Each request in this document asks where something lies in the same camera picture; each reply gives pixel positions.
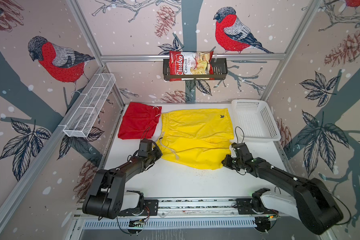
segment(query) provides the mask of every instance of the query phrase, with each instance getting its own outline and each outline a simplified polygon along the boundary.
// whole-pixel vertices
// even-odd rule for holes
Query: black metal basket
[[[197,75],[170,75],[169,59],[163,59],[163,75],[166,81],[172,78],[213,78],[213,80],[224,80],[228,73],[226,58],[212,58],[210,62],[214,74],[197,74]]]

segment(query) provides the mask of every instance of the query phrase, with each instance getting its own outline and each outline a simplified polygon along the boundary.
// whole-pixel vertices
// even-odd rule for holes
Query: red shorts
[[[160,119],[160,114],[161,107],[148,106],[142,103],[130,103],[123,116],[117,136],[121,139],[152,138]]]

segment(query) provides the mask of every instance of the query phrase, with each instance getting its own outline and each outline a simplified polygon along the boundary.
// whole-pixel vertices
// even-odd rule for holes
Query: white table surface
[[[157,104],[156,106],[162,106],[162,113],[182,109],[228,108],[231,119],[233,117],[231,104]],[[158,139],[161,129],[160,119],[152,140]],[[139,149],[139,142],[139,139],[119,139],[116,134],[104,169],[115,168],[125,163],[127,156]],[[273,142],[247,142],[247,146],[253,157],[261,157],[275,167],[285,170]],[[164,159],[157,160],[152,168],[135,175],[125,184],[125,190],[137,190],[143,192],[144,197],[151,198],[251,196],[253,192],[263,187],[272,191],[274,189],[274,185],[270,182],[248,173],[243,176],[226,167],[199,170]]]

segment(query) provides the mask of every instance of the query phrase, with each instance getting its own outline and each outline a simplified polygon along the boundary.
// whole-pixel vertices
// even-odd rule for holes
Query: bird illustration
[[[240,53],[243,49],[250,48],[272,53],[256,40],[249,27],[240,22],[232,7],[220,8],[213,19],[216,20],[216,41],[225,49],[224,53],[227,51],[238,51]]]
[[[48,42],[41,36],[35,36],[29,41],[28,51],[31,59],[33,61],[37,59],[56,80],[75,84],[75,90],[71,93],[71,96],[74,93],[80,93],[76,90],[76,81],[81,75],[85,76],[84,68],[86,64],[95,59],[90,55],[74,51],[72,48],[60,47]]]
[[[327,3],[327,5],[330,5],[332,3],[338,2],[338,1],[342,1],[346,3],[346,7],[354,7],[355,8],[355,15],[358,14],[357,12],[357,7],[360,6],[360,0],[333,0],[329,3]]]

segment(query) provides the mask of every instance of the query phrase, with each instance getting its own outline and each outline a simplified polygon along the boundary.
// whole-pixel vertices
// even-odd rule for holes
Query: chip bag
[[[170,75],[213,74],[211,68],[212,52],[169,52]],[[197,78],[214,80],[214,78]],[[170,81],[193,80],[193,78],[171,78]]]

